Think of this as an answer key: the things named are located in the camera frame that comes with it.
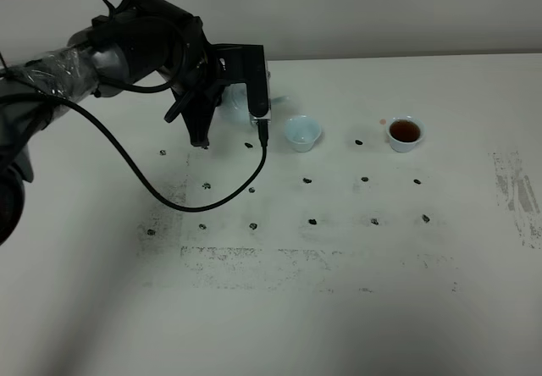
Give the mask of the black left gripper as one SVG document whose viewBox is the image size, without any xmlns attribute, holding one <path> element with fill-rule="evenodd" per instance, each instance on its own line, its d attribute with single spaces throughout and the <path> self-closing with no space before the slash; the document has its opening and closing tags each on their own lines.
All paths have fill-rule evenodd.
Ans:
<svg viewBox="0 0 542 376">
<path fill-rule="evenodd" d="M 206 45 L 187 73 L 171 88 L 174 104 L 164 120 L 171 123 L 181 117 L 194 147 L 209 145 L 208 132 L 225 88 L 246 81 L 243 65 L 246 47 L 246 44 Z"/>
</svg>

